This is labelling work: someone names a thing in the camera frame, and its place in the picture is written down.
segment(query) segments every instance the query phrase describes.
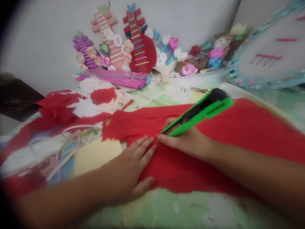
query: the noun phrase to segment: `left hand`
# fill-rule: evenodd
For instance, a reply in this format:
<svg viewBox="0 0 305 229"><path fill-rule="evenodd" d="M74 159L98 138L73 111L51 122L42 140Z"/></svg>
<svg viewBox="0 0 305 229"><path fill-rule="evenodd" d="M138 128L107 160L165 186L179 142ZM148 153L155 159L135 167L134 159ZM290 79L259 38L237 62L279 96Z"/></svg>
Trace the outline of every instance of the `left hand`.
<svg viewBox="0 0 305 229"><path fill-rule="evenodd" d="M157 146L147 153L153 138L138 139L127 147L119 156L96 170L97 187L103 205L115 205L129 202L142 196L155 183L153 177L138 182L138 179L150 162Z"/></svg>

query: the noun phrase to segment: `green utility knife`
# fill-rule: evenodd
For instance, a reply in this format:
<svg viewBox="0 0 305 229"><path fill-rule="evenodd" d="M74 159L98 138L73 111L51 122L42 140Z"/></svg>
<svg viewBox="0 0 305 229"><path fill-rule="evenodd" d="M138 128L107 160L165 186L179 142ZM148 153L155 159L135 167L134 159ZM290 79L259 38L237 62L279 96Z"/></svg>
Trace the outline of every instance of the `green utility knife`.
<svg viewBox="0 0 305 229"><path fill-rule="evenodd" d="M215 117L233 106L233 104L233 99L227 93L219 88L214 88L183 115L177 118L175 122L162 130L162 134L171 131L171 129L180 124L180 126L167 134L168 136L178 136L204 119Z"/></svg>

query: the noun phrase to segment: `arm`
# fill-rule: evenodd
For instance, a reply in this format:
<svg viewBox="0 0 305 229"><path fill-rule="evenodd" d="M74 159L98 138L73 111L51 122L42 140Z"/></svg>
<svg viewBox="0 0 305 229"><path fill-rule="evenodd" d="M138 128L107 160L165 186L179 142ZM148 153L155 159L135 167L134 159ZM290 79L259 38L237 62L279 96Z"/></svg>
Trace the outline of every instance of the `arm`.
<svg viewBox="0 0 305 229"><path fill-rule="evenodd" d="M144 154L152 142L139 139L99 169L21 197L14 203L21 222L29 228L64 227L103 206L140 197L155 182L148 177L137 183L156 150Z"/></svg>
<svg viewBox="0 0 305 229"><path fill-rule="evenodd" d="M166 126L175 119L169 119ZM165 145L206 161L277 207L291 219L305 222L305 166L216 142L191 128L178 137L159 135Z"/></svg>

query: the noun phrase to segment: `hand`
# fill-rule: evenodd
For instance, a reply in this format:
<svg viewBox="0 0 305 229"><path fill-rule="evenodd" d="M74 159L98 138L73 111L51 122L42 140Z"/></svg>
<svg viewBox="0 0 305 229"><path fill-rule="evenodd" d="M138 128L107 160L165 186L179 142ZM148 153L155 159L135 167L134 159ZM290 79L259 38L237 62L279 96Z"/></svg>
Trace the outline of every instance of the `hand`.
<svg viewBox="0 0 305 229"><path fill-rule="evenodd" d="M169 118L165 127L174 122L176 118ZM216 142L203 135L197 128L192 127L177 137L158 135L157 140L169 147L181 150L182 152L206 161Z"/></svg>
<svg viewBox="0 0 305 229"><path fill-rule="evenodd" d="M153 138L138 139L119 156L97 170L98 184L101 184L103 205L115 205L129 202L142 196L155 183L153 177L138 182L138 179L150 162L157 146L145 151Z"/></svg>

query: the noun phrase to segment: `yellow paper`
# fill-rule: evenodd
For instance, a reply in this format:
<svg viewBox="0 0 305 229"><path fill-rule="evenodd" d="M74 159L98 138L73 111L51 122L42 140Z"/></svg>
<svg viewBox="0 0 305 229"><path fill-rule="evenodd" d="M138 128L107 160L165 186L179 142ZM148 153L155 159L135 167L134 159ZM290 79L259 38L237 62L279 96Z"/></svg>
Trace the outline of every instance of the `yellow paper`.
<svg viewBox="0 0 305 229"><path fill-rule="evenodd" d="M99 138L78 150L74 162L75 177L101 167L122 152L119 141L101 140Z"/></svg>

